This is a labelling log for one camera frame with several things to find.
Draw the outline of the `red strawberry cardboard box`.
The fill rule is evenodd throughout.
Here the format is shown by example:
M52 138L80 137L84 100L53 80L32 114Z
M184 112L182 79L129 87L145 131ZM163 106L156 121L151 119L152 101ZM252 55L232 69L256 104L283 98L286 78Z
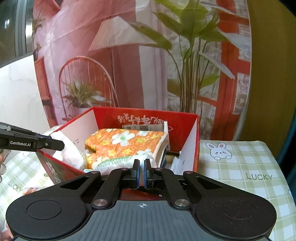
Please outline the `red strawberry cardboard box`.
M178 158L176 173L196 171L200 119L196 114L133 108L93 107L51 134L64 142L61 151L38 151L37 156L54 184L76 178L85 169L99 168L102 176L133 159L149 159L152 167Z

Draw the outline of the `pink room scene backdrop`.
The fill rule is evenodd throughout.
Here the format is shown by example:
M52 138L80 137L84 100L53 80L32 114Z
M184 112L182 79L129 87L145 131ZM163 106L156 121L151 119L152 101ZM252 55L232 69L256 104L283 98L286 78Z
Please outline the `pink room scene backdrop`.
M194 113L238 140L250 93L247 1L34 1L33 56L49 126L93 107Z

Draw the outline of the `orange floral oven mitt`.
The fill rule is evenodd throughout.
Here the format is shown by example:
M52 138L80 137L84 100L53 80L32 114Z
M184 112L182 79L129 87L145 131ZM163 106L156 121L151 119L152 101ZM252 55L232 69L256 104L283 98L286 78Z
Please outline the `orange floral oven mitt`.
M167 132L100 129L85 141L92 152L86 155L86 167L108 174L116 168L132 167L135 159L141 165L149 159L152 167L160 167L168 143Z

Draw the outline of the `green plaid tablecloth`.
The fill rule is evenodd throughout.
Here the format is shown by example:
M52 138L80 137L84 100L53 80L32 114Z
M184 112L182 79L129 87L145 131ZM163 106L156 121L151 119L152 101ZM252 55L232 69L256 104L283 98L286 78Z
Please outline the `green plaid tablecloth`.
M277 161L264 142L223 141L230 158L215 157L210 148L220 141L200 141L198 173L259 195L270 201L277 213L271 240L295 240L295 198ZM13 151L5 161L1 182L1 240L11 240L5 221L8 205L29 190L51 186L35 153Z

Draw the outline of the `white plastic bag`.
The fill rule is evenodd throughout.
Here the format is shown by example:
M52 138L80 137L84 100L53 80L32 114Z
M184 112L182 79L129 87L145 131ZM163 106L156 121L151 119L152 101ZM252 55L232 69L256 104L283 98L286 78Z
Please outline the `white plastic bag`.
M53 158L83 171L86 167L86 157L74 143L61 131L53 132L50 136L55 140L62 141L65 145L63 150L53 154Z

